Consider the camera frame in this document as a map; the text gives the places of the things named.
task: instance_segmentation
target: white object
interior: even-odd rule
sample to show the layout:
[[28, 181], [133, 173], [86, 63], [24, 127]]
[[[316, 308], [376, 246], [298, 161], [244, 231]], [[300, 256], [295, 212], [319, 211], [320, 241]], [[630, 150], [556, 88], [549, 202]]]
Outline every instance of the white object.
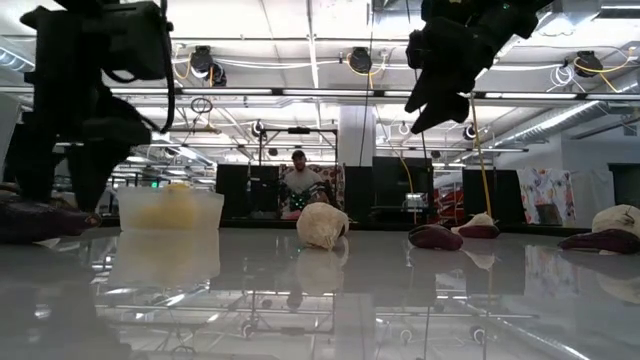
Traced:
[[474, 216], [473, 219], [469, 220], [468, 223], [462, 226], [451, 228], [451, 231], [454, 234], [458, 234], [461, 228], [467, 227], [467, 226], [493, 226], [493, 219], [491, 218], [491, 216], [487, 215], [486, 213], [478, 214]]
[[296, 227], [305, 245], [331, 250], [338, 238], [349, 231], [349, 217], [329, 204], [318, 202], [302, 210]]
[[618, 205], [599, 212], [593, 218], [594, 233], [617, 229], [640, 237], [640, 209], [631, 205]]
[[224, 195], [187, 187], [118, 189], [120, 227], [128, 230], [216, 230]]

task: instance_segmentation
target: ceiling light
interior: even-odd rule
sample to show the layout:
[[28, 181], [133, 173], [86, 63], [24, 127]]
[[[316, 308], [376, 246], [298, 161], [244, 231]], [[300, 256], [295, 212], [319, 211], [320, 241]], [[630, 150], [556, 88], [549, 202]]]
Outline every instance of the ceiling light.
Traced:
[[272, 95], [271, 89], [203, 88], [183, 89], [185, 95]]
[[371, 96], [373, 91], [366, 90], [304, 90], [304, 89], [291, 89], [283, 90], [283, 95], [298, 95], [298, 96]]
[[111, 88], [114, 95], [167, 95], [165, 88]]
[[167, 172], [172, 175], [187, 175], [187, 172], [184, 170], [167, 170]]
[[640, 100], [640, 94], [591, 94], [587, 100]]
[[384, 92], [384, 96], [386, 97], [409, 97], [411, 96], [411, 91], [391, 91], [387, 90]]
[[189, 158], [191, 160], [197, 160], [198, 159], [198, 154], [196, 154], [195, 152], [193, 152], [193, 150], [186, 148], [186, 147], [181, 147], [180, 148], [180, 155]]
[[487, 99], [575, 99], [576, 94], [561, 93], [486, 93]]
[[176, 295], [174, 297], [170, 297], [169, 299], [167, 299], [167, 306], [173, 306], [177, 303], [179, 303], [180, 301], [184, 300], [185, 295], [184, 294], [180, 294], [180, 295]]
[[215, 315], [211, 316], [211, 317], [209, 318], [209, 320], [207, 320], [207, 322], [208, 322], [208, 323], [209, 323], [209, 322], [214, 322], [214, 321], [216, 321], [216, 320], [218, 319], [218, 317], [219, 317], [219, 316], [220, 316], [220, 314], [215, 314]]
[[118, 294], [129, 294], [134, 292], [136, 289], [131, 289], [131, 288], [122, 288], [122, 289], [115, 289], [115, 290], [111, 290], [111, 291], [107, 291], [106, 293], [104, 293], [105, 295], [118, 295]]
[[603, 10], [640, 10], [640, 5], [602, 5]]
[[137, 162], [137, 163], [146, 163], [149, 162], [150, 160], [147, 158], [144, 158], [142, 156], [129, 156], [127, 158], [127, 161], [129, 162]]

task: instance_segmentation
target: textured ball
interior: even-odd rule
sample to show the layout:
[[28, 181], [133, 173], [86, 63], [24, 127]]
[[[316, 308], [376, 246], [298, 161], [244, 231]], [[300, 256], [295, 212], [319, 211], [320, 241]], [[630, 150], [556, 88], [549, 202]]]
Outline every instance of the textured ball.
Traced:
[[303, 244], [331, 250], [349, 231], [349, 217], [329, 204], [313, 203], [302, 210], [296, 228]]
[[640, 209], [631, 205], [618, 205], [596, 214], [591, 231], [624, 230], [640, 237]]

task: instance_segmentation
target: hanging wire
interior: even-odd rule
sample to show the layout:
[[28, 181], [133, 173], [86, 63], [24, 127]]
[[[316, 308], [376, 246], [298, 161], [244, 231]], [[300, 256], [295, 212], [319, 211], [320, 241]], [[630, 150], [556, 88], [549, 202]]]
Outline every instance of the hanging wire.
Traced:
[[[407, 20], [409, 21], [409, 26], [411, 26], [411, 11], [409, 10], [409, 0], [405, 0], [405, 5], [406, 5], [406, 8], [407, 8]], [[417, 84], [418, 83], [418, 70], [413, 69], [413, 76], [414, 76], [416, 84]], [[421, 108], [418, 108], [418, 114], [419, 114], [418, 116], [422, 115], [422, 109]], [[420, 137], [422, 139], [422, 152], [423, 152], [423, 155], [424, 155], [424, 164], [425, 164], [425, 167], [427, 168], [427, 171], [429, 171], [428, 170], [429, 169], [429, 160], [428, 160], [428, 157], [427, 157], [427, 143], [426, 143], [426, 141], [424, 139], [424, 131], [420, 133]]]
[[[375, 26], [374, 22], [375, 13], [371, 10], [371, 36], [369, 38], [369, 57], [373, 54], [373, 28]], [[360, 139], [360, 162], [358, 164], [359, 167], [362, 167], [362, 154], [364, 152], [364, 137], [367, 130], [367, 115], [369, 112], [369, 90], [371, 90], [371, 76], [367, 76], [367, 88], [366, 94], [364, 98], [364, 119], [362, 121], [362, 138]]]

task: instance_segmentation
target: cable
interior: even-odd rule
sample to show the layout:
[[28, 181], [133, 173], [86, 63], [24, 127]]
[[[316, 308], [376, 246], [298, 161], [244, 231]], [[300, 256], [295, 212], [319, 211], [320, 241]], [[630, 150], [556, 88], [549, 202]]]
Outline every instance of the cable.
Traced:
[[161, 36], [162, 39], [162, 52], [164, 55], [164, 72], [165, 77], [167, 78], [167, 100], [168, 100], [168, 109], [167, 109], [167, 122], [164, 124], [164, 127], [160, 130], [161, 134], [165, 134], [171, 126], [173, 126], [173, 120], [176, 116], [176, 84], [173, 79], [173, 64], [171, 63], [171, 36], [169, 35], [169, 22], [167, 21], [167, 0], [160, 0], [160, 9], [161, 9], [161, 17], [162, 17], [162, 26], [161, 34], [164, 35], [165, 32], [167, 34], [167, 38]]
[[[409, 22], [409, 26], [411, 26], [411, 11], [409, 10], [409, 0], [405, 0], [405, 5], [407, 8], [407, 21]], [[416, 80], [416, 84], [418, 83], [418, 70], [417, 69], [413, 69], [413, 76], [415, 77]], [[418, 117], [422, 116], [422, 109], [418, 108]], [[429, 171], [429, 158], [427, 157], [427, 143], [424, 139], [424, 131], [420, 133], [420, 138], [422, 140], [422, 152], [424, 155], [424, 165], [425, 168], [427, 168], [427, 171]], [[433, 196], [432, 194], [427, 194], [427, 203], [430, 204], [431, 202], [429, 200], [433, 200]]]
[[604, 82], [611, 88], [611, 90], [613, 90], [613, 92], [619, 93], [620, 91], [618, 91], [618, 89], [616, 89], [615, 86], [613, 86], [613, 84], [611, 83], [611, 81], [609, 81], [609, 79], [607, 79], [606, 76], [604, 76], [603, 73], [600, 73], [600, 77], [602, 78], [602, 80], [604, 80]]
[[[387, 134], [387, 130], [384, 129], [384, 124], [381, 126], [382, 127], [382, 132], [384, 133], [384, 136], [389, 139], [389, 146], [391, 147], [391, 151], [393, 151], [396, 156], [400, 159], [400, 162], [402, 163], [402, 166], [404, 167], [404, 170], [407, 172], [407, 177], [409, 178], [409, 191], [411, 191], [411, 194], [415, 194], [414, 190], [413, 190], [413, 180], [411, 179], [411, 171], [409, 170], [409, 167], [407, 166], [406, 161], [404, 161], [404, 158], [402, 157], [402, 155], [400, 155], [400, 153], [398, 151], [396, 151], [396, 149], [393, 147], [393, 144], [391, 143], [391, 136], [389, 136], [389, 134]], [[414, 206], [414, 211], [413, 211], [413, 225], [418, 225], [418, 214], [416, 213], [416, 208]]]
[[482, 185], [484, 186], [484, 198], [487, 205], [487, 214], [491, 216], [491, 197], [489, 196], [489, 184], [487, 183], [487, 171], [484, 167], [484, 158], [482, 157], [482, 144], [480, 143], [480, 133], [478, 132], [478, 117], [476, 115], [476, 102], [474, 100], [475, 94], [471, 93], [469, 99], [471, 100], [471, 111], [473, 112], [473, 127], [476, 132], [476, 139], [474, 141], [476, 148], [478, 149], [478, 157], [480, 158], [480, 169], [482, 170]]
[[187, 72], [185, 72], [184, 75], [180, 75], [180, 73], [178, 72], [178, 69], [176, 69], [176, 64], [173, 63], [173, 71], [176, 73], [176, 76], [178, 77], [178, 79], [185, 80], [186, 78], [189, 77], [189, 73], [191, 72], [191, 56], [192, 55], [193, 55], [193, 52], [190, 52], [189, 59], [187, 60]]
[[584, 71], [588, 71], [588, 72], [592, 72], [592, 73], [596, 73], [596, 74], [606, 74], [606, 73], [610, 73], [610, 72], [614, 72], [620, 69], [623, 69], [627, 66], [627, 64], [629, 64], [629, 61], [631, 61], [631, 53], [633, 52], [633, 50], [629, 50], [629, 56], [627, 56], [627, 59], [625, 60], [625, 62], [622, 65], [616, 66], [614, 68], [611, 69], [605, 69], [605, 70], [597, 70], [597, 69], [589, 69], [588, 67], [582, 66], [580, 64], [578, 64], [578, 60], [580, 60], [579, 57], [575, 58], [573, 60], [573, 65], [575, 67], [577, 67], [578, 69], [582, 69]]
[[[373, 28], [375, 26], [374, 17], [375, 13], [373, 12], [373, 10], [371, 10], [371, 36], [369, 38], [369, 56], [371, 56], [371, 53], [373, 53]], [[362, 167], [362, 153], [364, 152], [364, 137], [367, 130], [367, 113], [369, 111], [369, 90], [371, 89], [371, 87], [371, 76], [367, 76], [367, 88], [365, 89], [366, 94], [364, 97], [364, 119], [362, 120], [362, 139], [360, 139], [360, 162], [358, 164], [359, 167]]]

